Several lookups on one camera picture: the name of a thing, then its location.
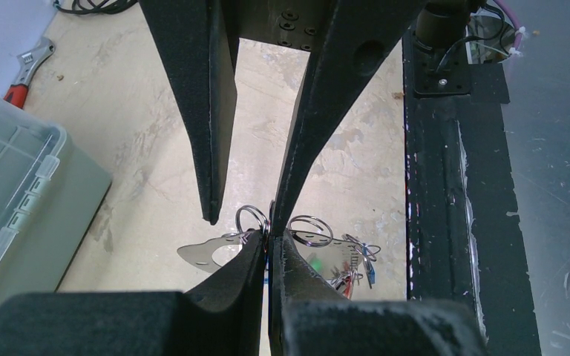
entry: keychain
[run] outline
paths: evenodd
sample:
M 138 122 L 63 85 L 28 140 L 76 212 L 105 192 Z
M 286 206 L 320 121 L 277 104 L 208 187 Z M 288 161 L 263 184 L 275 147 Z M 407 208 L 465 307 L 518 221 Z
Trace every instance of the keychain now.
M 243 230 L 241 214 L 244 211 L 257 220 L 258 229 Z M 313 228 L 301 228 L 301 223 Z M 241 245 L 243 248 L 252 231 L 259 230 L 262 235 L 269 236 L 271 225 L 261 210 L 253 205 L 244 205 L 235 215 L 235 228 L 237 232 L 224 234 L 201 244 L 180 247 L 178 254 L 193 266 L 213 273 L 221 268 L 212 258 L 218 248 L 226 245 Z M 359 265 L 364 266 L 368 286 L 372 288 L 375 284 L 373 263 L 377 261 L 376 255 L 381 251 L 378 245 L 362 243 L 359 238 L 349 234 L 343 234 L 341 239 L 337 239 L 328 224 L 311 215 L 293 217 L 288 222 L 287 229 L 296 241 L 294 246 L 298 253 L 338 293 L 348 299 L 352 297 L 355 281 L 359 284 L 359 280 L 364 277 L 358 273 Z

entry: black cylinder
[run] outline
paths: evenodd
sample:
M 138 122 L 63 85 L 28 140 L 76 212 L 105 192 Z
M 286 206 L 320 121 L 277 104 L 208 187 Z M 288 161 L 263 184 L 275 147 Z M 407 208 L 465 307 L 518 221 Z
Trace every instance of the black cylinder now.
M 416 20 L 416 38 L 426 47 L 446 49 L 465 36 L 468 8 L 445 5 L 427 4 Z

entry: metal bracket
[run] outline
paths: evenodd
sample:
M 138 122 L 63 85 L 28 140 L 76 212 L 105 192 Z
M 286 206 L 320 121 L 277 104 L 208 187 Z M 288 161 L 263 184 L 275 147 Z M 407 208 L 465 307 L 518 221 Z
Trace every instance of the metal bracket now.
M 414 75 L 414 91 L 417 97 L 466 95 L 471 92 L 471 72 L 464 47 L 449 58 L 440 73 L 435 73 L 444 51 L 428 51 L 418 45 L 415 35 L 411 37 Z

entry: adjustable wrench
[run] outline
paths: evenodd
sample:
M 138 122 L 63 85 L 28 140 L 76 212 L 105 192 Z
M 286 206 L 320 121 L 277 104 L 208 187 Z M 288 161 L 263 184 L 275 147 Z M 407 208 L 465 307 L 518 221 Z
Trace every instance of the adjustable wrench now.
M 16 56 L 21 64 L 21 70 L 5 94 L 4 99 L 6 102 L 11 103 L 17 108 L 23 108 L 33 75 L 36 73 L 38 67 L 40 67 L 55 50 L 56 47 L 50 39 L 41 37 L 38 47 Z

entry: plastic storage box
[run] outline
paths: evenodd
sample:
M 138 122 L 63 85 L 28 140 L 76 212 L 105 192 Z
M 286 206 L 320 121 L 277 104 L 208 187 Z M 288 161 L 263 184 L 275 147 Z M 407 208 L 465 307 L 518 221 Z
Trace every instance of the plastic storage box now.
M 0 99 L 0 304 L 56 289 L 110 183 L 64 128 Z

